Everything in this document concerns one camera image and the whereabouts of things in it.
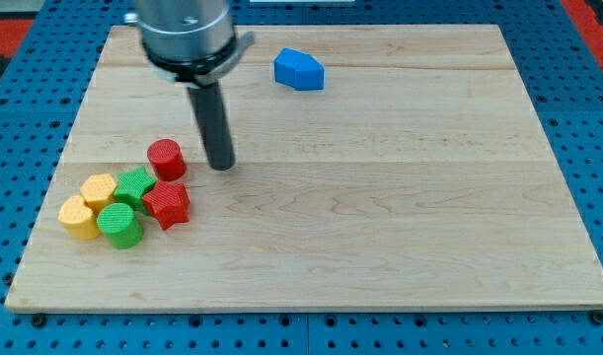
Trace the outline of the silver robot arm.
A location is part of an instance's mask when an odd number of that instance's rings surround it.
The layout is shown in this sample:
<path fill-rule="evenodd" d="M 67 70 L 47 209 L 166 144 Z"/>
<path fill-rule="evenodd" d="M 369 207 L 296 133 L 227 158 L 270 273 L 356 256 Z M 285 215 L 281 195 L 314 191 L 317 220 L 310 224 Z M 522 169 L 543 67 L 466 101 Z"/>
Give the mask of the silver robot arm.
<path fill-rule="evenodd" d="M 166 80 L 205 88 L 220 81 L 255 43 L 239 35 L 227 0 L 133 0 L 124 22 L 138 28 L 146 57 Z"/>

